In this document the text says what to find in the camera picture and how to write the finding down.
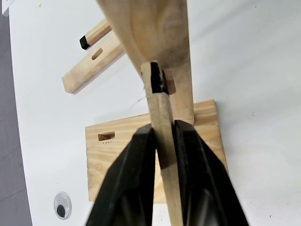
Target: black rubber tip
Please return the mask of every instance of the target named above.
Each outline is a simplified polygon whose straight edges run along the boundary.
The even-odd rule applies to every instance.
[[[87,43],[87,39],[86,39],[85,35],[79,40],[79,42],[80,42],[80,46],[83,49],[87,49],[90,47],[90,45]]]

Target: wooden plank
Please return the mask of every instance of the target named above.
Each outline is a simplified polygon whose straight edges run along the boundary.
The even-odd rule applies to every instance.
[[[106,19],[103,19],[79,40],[81,47],[83,49],[89,48],[110,31],[111,27],[109,23]]]
[[[62,78],[65,91],[75,93],[122,52],[123,48],[118,38],[111,32]]]
[[[194,128],[227,168],[214,100],[195,103],[194,117]],[[90,201],[95,201],[107,169],[126,147],[132,135],[139,127],[150,122],[150,115],[142,114],[86,127]],[[107,140],[102,138],[102,134],[106,135]],[[166,203],[158,157],[156,159],[154,203]]]
[[[136,70],[157,60],[166,73],[174,119],[193,124],[186,0],[97,0]]]
[[[154,92],[154,84],[151,82],[153,77],[158,76],[158,89],[162,90],[163,73],[157,63],[147,62],[141,65],[141,76],[150,111],[150,122],[158,144],[157,153],[169,218],[172,226],[183,226],[178,164],[172,131],[173,113],[169,95],[165,92]]]

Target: light wooden piece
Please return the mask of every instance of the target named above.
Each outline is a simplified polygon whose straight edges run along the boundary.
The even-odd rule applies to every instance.
[[[214,100],[194,104],[194,128],[227,168]],[[149,114],[86,127],[89,200],[95,201],[107,169],[119,156],[139,127],[151,122]],[[107,140],[99,141],[105,134]],[[166,203],[158,158],[156,159],[154,203]]]
[[[166,73],[174,119],[193,124],[186,0],[97,0],[136,70],[157,60]]]
[[[157,153],[169,218],[172,226],[183,226],[178,165],[172,131],[173,113],[169,95],[165,92],[153,93],[151,75],[151,64],[149,62],[142,64],[141,76],[150,111],[150,122],[158,144]]]
[[[87,43],[86,48],[83,47],[83,49],[87,49],[93,44],[95,44],[98,40],[100,40],[103,36],[105,36],[107,33],[111,31],[111,27],[106,19],[103,19],[101,22],[99,22],[94,28],[92,28],[90,31],[88,31],[81,40],[85,40]]]
[[[75,93],[122,52],[123,48],[118,38],[111,32],[62,78],[65,91]]]

